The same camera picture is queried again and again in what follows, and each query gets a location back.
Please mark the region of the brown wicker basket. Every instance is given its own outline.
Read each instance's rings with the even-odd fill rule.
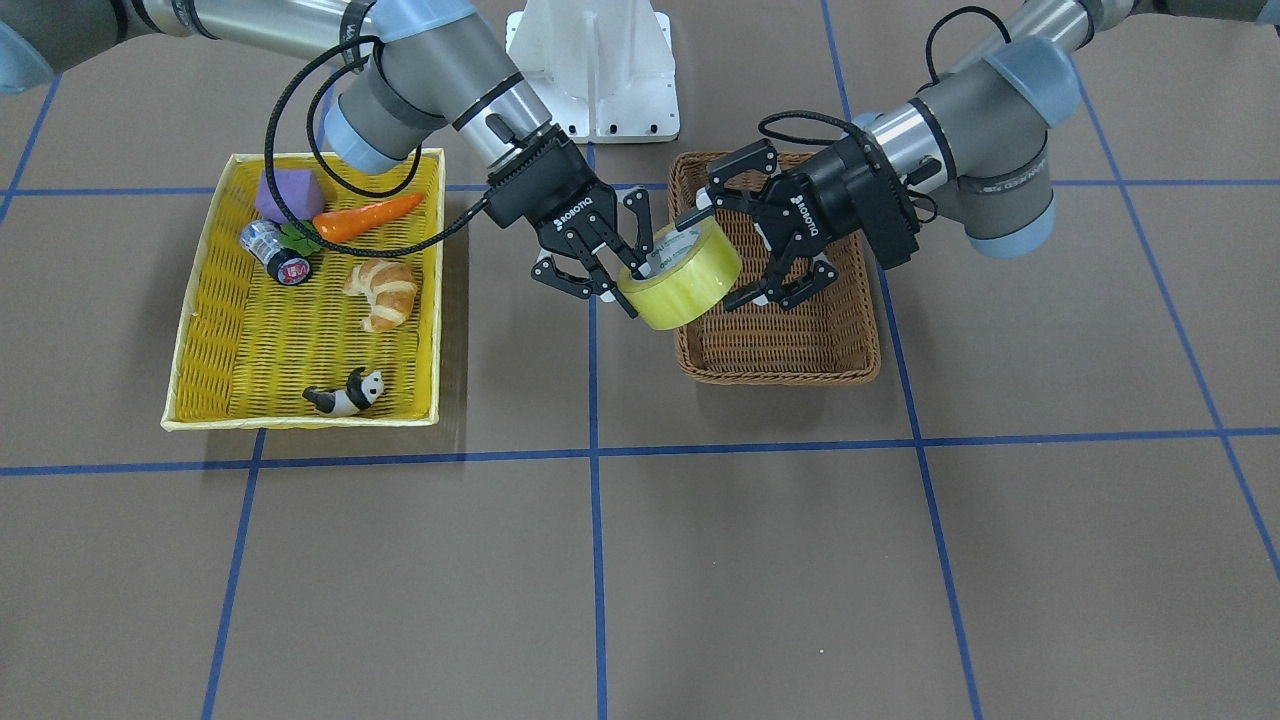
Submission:
[[[669,177],[672,219],[694,206],[698,190],[707,186],[707,165],[724,155],[686,152],[676,158]],[[780,160],[783,168],[792,168],[808,158],[783,152]],[[759,190],[764,179],[751,173],[731,187]],[[769,252],[750,219],[732,210],[718,211],[716,219],[742,256],[736,287],[758,279]],[[771,304],[727,313],[719,304],[680,328],[680,369],[712,384],[858,386],[874,379],[881,369],[881,346],[861,233],[833,242],[827,256],[840,278],[794,310],[782,311]],[[805,270],[808,266],[800,266],[794,275]]]

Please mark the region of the light blue joint cap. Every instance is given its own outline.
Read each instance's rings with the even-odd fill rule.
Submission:
[[[1280,26],[1280,0],[1267,0],[1258,13],[1260,26]]]
[[[884,117],[884,113],[863,113],[854,118],[852,123],[863,129],[872,127],[872,123]]]
[[[1014,86],[1056,128],[1080,106],[1080,76],[1061,47],[1039,36],[1024,37],[983,60]]]
[[[0,20],[0,92],[17,95],[49,82],[54,82],[49,60]]]
[[[1001,260],[1020,258],[1044,245],[1048,236],[1053,234],[1053,222],[1056,219],[1057,197],[1053,197],[1048,201],[1048,208],[1041,213],[1041,217],[1032,220],[1025,228],[1004,237],[978,238],[969,236],[969,243],[987,258],[998,258]]]
[[[378,0],[369,10],[369,18],[383,42],[396,42],[461,20],[475,12],[475,5],[467,0]]]
[[[342,114],[340,102],[329,108],[329,114],[324,117],[324,136],[339,158],[366,176],[380,176],[399,164],[360,137],[347,122],[347,115]]]

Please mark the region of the robotic arm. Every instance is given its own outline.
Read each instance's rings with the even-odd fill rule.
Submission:
[[[1000,33],[932,77],[901,108],[852,123],[781,113],[760,123],[762,135],[800,140],[769,129],[787,118],[818,119],[846,135],[833,142],[800,140],[828,147],[790,170],[780,168],[769,140],[708,168],[703,214],[724,208],[751,215],[772,256],[762,278],[726,297],[727,309],[804,302],[836,281],[826,246],[859,229],[882,268],[906,263],[919,249],[918,210],[963,224],[984,255],[1030,252],[1055,222],[1047,131],[1080,102],[1070,53],[1140,13],[1280,23],[1280,0],[1029,0],[1007,23],[982,9],[966,12],[988,15]],[[768,176],[759,192],[727,187],[751,170]],[[809,272],[786,282],[801,258],[812,260]]]
[[[636,243],[617,228],[618,199],[554,123],[467,0],[0,0],[0,91],[20,92],[132,37],[204,35],[312,59],[378,36],[364,72],[325,117],[349,165],[380,174],[433,132],[452,126],[485,163],[484,211],[502,228],[525,218],[541,252],[531,277],[575,297],[593,295],[632,318],[598,254],[608,247],[639,279],[652,249],[649,200],[626,196]],[[554,255],[582,264],[561,270]]]

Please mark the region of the yellow basket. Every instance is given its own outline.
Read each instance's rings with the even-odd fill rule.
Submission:
[[[390,190],[408,173],[358,174],[334,154],[325,160],[343,178],[370,190]],[[279,169],[311,169],[329,210],[374,200],[333,182],[310,154],[276,155]],[[284,287],[239,245],[239,233],[260,215],[253,208],[262,155],[232,155],[214,192],[182,304],[169,396],[160,424],[166,430],[431,425],[440,387],[440,281],[443,247],[402,261],[413,268],[419,292],[413,313],[387,333],[366,333],[364,296],[343,295],[351,269],[364,259],[328,250],[308,258],[311,279]],[[355,247],[402,247],[443,228],[444,152],[424,150],[417,176],[404,191],[425,200],[407,218],[351,241]],[[302,397],[307,386],[342,388],[356,368],[381,370],[385,395],[352,418],[325,418]]]

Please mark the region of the tape roll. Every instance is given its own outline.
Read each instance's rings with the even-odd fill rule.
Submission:
[[[637,281],[627,270],[618,273],[622,296],[655,331],[696,320],[733,290],[742,273],[742,259],[716,218],[681,232],[667,225],[655,238],[649,277]]]

